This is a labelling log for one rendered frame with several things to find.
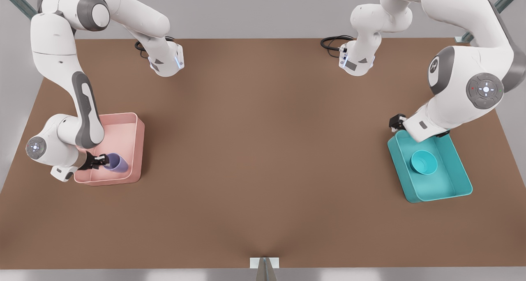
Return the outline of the purple cup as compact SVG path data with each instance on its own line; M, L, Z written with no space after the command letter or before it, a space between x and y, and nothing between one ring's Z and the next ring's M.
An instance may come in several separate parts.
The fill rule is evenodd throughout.
M103 167L113 173L125 173L129 168L126 160L114 152L104 155Z

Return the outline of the pink plastic box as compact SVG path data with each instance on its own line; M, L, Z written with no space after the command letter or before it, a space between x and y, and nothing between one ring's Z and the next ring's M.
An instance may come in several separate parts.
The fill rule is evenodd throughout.
M105 136L103 142L89 152L95 156L118 154L128 165L126 172L118 173L100 166L74 174L74 180L90 186L118 185L137 182L141 176L145 126L135 113L105 114L99 116Z

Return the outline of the teal bowl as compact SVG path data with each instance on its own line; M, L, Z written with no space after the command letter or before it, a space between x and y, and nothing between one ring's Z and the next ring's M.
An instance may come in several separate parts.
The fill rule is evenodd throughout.
M431 175L438 169L438 161L431 152L418 150L410 157L410 167L421 175Z

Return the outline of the teal plastic box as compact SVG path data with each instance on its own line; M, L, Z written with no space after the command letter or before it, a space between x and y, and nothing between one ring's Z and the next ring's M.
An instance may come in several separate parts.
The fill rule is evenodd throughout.
M473 187L449 134L418 143L407 131L397 131L388 141L388 148L408 202L430 202L472 193ZM410 167L410 157L418 150L434 154L438 161L434 174L421 175Z

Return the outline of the silver frame post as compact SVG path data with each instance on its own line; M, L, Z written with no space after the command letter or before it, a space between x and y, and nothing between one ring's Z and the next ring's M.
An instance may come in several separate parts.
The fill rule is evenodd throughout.
M494 7L496 8L498 13L502 13L514 0L497 0L494 3ZM471 44L474 43L474 37L471 32L466 32L462 35L462 37L454 37L455 42L458 44Z
M37 11L27 0L9 0L18 10L20 10L29 20L37 14Z
M277 281L274 269L280 268L278 257L250 258L251 269L257 269L256 281Z

